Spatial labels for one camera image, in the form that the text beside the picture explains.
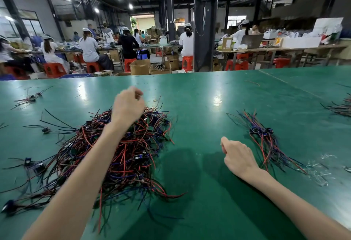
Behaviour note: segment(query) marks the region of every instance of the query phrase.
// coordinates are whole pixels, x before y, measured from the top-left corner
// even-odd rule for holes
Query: white hat
[[[52,40],[54,40],[53,38],[51,38],[49,35],[43,35],[43,37],[42,37],[43,39],[52,39]]]
[[[0,38],[3,39],[3,40],[6,40],[8,42],[10,42],[7,38],[5,38],[4,36],[0,35]]]

